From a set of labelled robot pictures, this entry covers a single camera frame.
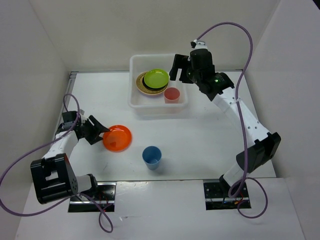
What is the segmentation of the pink plastic cup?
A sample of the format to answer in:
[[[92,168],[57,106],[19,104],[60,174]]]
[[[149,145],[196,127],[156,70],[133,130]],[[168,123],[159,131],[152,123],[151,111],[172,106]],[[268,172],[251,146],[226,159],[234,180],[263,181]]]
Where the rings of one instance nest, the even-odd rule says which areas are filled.
[[[180,91],[175,87],[169,87],[164,91],[164,102],[166,104],[177,104],[180,99]]]

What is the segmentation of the blue plastic cup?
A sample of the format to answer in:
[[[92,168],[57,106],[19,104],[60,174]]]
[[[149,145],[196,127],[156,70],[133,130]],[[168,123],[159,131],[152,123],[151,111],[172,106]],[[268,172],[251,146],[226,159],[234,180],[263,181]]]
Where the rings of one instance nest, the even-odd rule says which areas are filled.
[[[142,152],[142,159],[149,170],[156,170],[162,159],[162,152],[156,146],[148,146]]]

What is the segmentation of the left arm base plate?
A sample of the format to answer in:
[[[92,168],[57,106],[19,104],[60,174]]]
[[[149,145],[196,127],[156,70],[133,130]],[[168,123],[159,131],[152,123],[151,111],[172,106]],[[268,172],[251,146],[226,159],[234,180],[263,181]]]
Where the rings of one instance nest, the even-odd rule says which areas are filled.
[[[116,182],[103,182],[97,183],[96,192],[85,193],[93,199],[101,209],[105,212],[115,211],[115,198],[116,198]],[[94,213],[99,212],[96,205],[85,196],[78,194],[69,200],[68,205],[69,213]]]

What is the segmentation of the orange plate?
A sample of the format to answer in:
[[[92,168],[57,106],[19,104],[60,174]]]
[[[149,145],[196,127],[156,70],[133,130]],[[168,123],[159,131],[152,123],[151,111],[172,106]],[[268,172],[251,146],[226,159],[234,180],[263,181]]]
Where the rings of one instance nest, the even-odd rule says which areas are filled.
[[[113,125],[103,134],[102,144],[111,152],[118,153],[126,150],[132,142],[132,133],[124,125]]]

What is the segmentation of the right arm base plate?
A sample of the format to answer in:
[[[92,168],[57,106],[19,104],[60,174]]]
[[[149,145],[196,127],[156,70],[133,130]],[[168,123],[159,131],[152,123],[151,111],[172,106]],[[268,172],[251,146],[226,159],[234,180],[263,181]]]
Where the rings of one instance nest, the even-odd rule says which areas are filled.
[[[250,209],[251,203],[247,185],[244,184],[241,192],[235,198],[228,197],[228,192],[223,190],[218,180],[203,182],[206,210],[233,210]]]

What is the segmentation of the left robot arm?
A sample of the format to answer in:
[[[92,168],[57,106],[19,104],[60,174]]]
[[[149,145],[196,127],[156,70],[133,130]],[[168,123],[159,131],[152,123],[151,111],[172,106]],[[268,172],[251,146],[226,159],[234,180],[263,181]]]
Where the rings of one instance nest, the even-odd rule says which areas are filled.
[[[100,188],[91,174],[76,176],[69,161],[80,139],[90,145],[103,140],[102,133],[110,130],[94,116],[83,116],[74,111],[62,113],[62,123],[55,133],[55,142],[39,160],[30,164],[37,200],[40,204],[72,197],[82,193],[88,200],[99,196]]]

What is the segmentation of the black plate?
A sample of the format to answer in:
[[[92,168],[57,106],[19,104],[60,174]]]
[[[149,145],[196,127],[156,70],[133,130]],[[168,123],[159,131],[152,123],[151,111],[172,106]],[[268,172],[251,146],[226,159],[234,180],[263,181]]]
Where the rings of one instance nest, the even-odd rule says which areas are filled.
[[[159,87],[159,88],[149,87],[149,86],[146,85],[146,83],[145,83],[145,78],[143,77],[143,78],[142,78],[142,86],[143,86],[144,88],[146,88],[147,90],[150,90],[150,91],[160,91],[160,90],[165,89],[165,88],[168,86],[168,84],[166,84],[166,85],[164,85],[164,86],[162,86],[162,87]]]

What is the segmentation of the green plate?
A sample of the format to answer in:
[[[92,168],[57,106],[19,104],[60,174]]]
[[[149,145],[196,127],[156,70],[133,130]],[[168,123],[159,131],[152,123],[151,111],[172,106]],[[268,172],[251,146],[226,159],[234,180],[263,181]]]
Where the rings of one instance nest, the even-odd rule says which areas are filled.
[[[144,83],[152,89],[163,88],[169,82],[168,73],[159,68],[152,69],[144,75]]]

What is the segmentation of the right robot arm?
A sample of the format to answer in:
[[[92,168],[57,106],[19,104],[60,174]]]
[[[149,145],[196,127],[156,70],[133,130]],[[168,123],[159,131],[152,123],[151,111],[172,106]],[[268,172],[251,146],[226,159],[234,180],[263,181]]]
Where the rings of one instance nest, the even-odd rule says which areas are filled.
[[[225,197],[233,196],[243,177],[273,158],[281,137],[277,132],[271,133],[253,115],[237,95],[229,76],[215,70],[212,54],[207,49],[196,49],[189,55],[175,54],[170,80],[177,79],[178,70],[181,70],[179,81],[196,84],[245,137],[244,151],[236,155],[236,163],[219,179],[220,193]]]

